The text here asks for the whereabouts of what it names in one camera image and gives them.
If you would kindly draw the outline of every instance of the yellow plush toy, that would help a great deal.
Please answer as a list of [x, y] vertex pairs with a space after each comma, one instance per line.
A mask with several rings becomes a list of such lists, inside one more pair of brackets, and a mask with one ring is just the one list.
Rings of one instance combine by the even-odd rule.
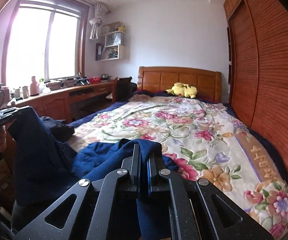
[[172, 89], [167, 89], [166, 92], [180, 97], [195, 98], [198, 91], [196, 87], [178, 82], [174, 84]]

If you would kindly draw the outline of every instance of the metal screw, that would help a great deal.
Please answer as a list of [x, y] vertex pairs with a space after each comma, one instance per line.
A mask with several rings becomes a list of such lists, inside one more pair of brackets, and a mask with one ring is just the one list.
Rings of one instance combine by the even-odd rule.
[[119, 169], [118, 171], [117, 171], [117, 174], [118, 175], [125, 175], [127, 173], [127, 170], [126, 169]]
[[199, 185], [207, 186], [209, 181], [208, 181], [208, 179], [201, 178], [198, 180], [198, 183], [199, 183]]
[[88, 186], [89, 184], [89, 180], [88, 179], [81, 179], [78, 184], [81, 186], [81, 187], [86, 187]]
[[162, 175], [170, 175], [171, 174], [171, 171], [169, 169], [162, 169], [160, 170], [160, 173]]

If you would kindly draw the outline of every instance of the flower pattern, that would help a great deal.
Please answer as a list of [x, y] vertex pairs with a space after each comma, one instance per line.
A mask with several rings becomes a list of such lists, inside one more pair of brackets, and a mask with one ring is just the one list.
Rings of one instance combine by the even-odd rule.
[[225, 109], [196, 99], [134, 95], [127, 104], [76, 128], [68, 143], [79, 152], [97, 141], [159, 142], [183, 178], [207, 178], [281, 239], [288, 231], [288, 185], [266, 150]]

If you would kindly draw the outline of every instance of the bed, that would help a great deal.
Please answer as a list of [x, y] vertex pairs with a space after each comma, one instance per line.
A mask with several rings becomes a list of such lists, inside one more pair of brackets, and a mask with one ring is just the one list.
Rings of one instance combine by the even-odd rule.
[[[196, 86], [197, 99], [152, 96], [175, 82]], [[129, 102], [118, 102], [73, 123], [75, 134], [69, 145], [79, 152], [98, 141], [141, 138], [159, 142], [183, 178], [207, 178], [275, 239], [281, 239], [288, 232], [286, 169], [280, 168], [281, 163], [277, 168], [273, 159], [278, 154], [263, 146], [263, 138], [254, 136], [234, 113], [228, 114], [229, 106], [201, 99], [220, 101], [221, 73], [140, 67], [137, 86], [150, 93], [139, 92]]]

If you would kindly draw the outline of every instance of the wooden wardrobe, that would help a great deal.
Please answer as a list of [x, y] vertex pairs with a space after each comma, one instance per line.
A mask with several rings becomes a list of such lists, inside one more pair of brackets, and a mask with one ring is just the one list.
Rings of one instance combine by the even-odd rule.
[[230, 103], [268, 139], [288, 170], [288, 11], [279, 0], [226, 0], [232, 53]]

